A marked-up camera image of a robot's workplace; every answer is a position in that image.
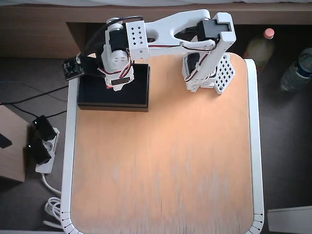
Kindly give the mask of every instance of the water bottle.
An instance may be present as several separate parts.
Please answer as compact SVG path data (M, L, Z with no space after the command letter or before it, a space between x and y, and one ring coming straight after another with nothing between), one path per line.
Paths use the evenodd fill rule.
M257 68L258 74L267 64L274 52L274 42L272 40L274 30L267 28L263 34L253 38L244 53L244 59L253 59Z
M281 79L283 91L295 92L312 80L312 48L305 49Z

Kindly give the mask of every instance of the power strip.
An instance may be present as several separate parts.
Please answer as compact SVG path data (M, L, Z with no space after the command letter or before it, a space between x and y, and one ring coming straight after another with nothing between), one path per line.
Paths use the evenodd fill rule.
M36 165L36 172L39 173L44 173L44 174L50 174L52 171L53 163L54 163L54 158L55 158L55 150L57 148L57 144L59 141L59 130L57 128L53 128L54 131L57 133L54 139L49 140L49 141L44 141L42 140L42 143L44 147L47 149L49 155L51 156L51 159L42 165L37 164Z

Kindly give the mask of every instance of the bottle cap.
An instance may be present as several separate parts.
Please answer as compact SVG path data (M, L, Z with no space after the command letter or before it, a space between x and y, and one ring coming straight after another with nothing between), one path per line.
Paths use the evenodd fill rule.
M274 30L271 29L271 28L267 28L267 29L264 31L263 36L264 36L266 39L272 39L273 36L274 36Z

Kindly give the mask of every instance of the perforated white bracket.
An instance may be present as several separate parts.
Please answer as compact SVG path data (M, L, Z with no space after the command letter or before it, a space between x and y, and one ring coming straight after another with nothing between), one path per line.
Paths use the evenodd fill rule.
M126 28L131 59L148 58L149 51L144 21L126 23Z
M218 64L216 71L216 81L214 89L218 94L222 94L235 76L235 70L230 63L230 55L224 54Z

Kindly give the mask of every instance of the black cable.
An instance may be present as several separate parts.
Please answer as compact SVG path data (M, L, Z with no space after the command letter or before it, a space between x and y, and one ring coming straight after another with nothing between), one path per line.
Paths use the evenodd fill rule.
M36 116L35 114L30 113L30 112L28 112L28 111L25 111L25 110L21 109L20 107L17 107L17 106L14 105L14 104L9 104L9 105L15 107L16 109L18 109L18 110L20 110L20 111L22 111L22 112L24 112L24 113L27 113L27 114L29 114L29 115L32 115L32 116L38 118L38 116Z
M38 91L38 92L40 92L40 93L44 93L42 90L40 90L40 89L37 89L37 88L35 88L35 87L33 87L33 86L31 86L31 85L29 85L29 84L26 84L26 83L23 83L23 82L19 82L19 81L0 81L0 84L22 84L22 85L25 85L25 86L27 86L27 87L29 87L29 88L31 88L31 89L33 89L33 90L36 90L36 91ZM50 94L47 94L48 96L50 96L50 97L52 97L52 98L54 98L54 99L56 99L56 100L59 100L59 101L63 101L63 102L67 102L67 101L65 101L65 100L62 100L62 99L60 99L60 98L58 98L58 97L55 97L55 96L52 96L52 95L50 95Z
M0 103L0 106L2 106L2 105L12 105L12 104L18 104L18 103L21 103L21 102L29 101L29 100L31 100L31 99L34 99L34 98L39 98L39 97L41 97L41 96L44 96L44 95L47 95L47 94L50 94L50 93L56 92L56 91L58 91L58 90L65 89L65 88L67 88L67 87L68 87L68 85L65 85L65 86L63 86L63 87L60 87L60 88L57 88L57 89L51 90L51 91L49 91L49 92L45 92L45 93L42 93L42 94L38 94L38 95L36 95L36 96L32 96L32 97L29 97L29 98L26 98L26 99L23 99L23 100L20 100L20 101L1 102L1 103Z
M102 30L106 31L107 28L117 22L123 21L123 20L130 20L130 19L140 19L143 20L142 16L127 16L127 17L121 17L115 20L112 20L111 22L103 25L102 27L100 27L100 29L98 29L93 36L88 40L88 42L86 43L85 47L83 48L82 52L80 53L81 55L85 55L85 52L88 51L89 47L91 46L91 44L93 43L94 39L100 34L100 32L102 32Z
M46 116L46 118L51 118L51 117L54 117L54 116L58 116L58 115L63 114L63 113L65 113L65 112L66 112L66 111L62 111L62 112L56 113L56 114L54 114L54 115Z

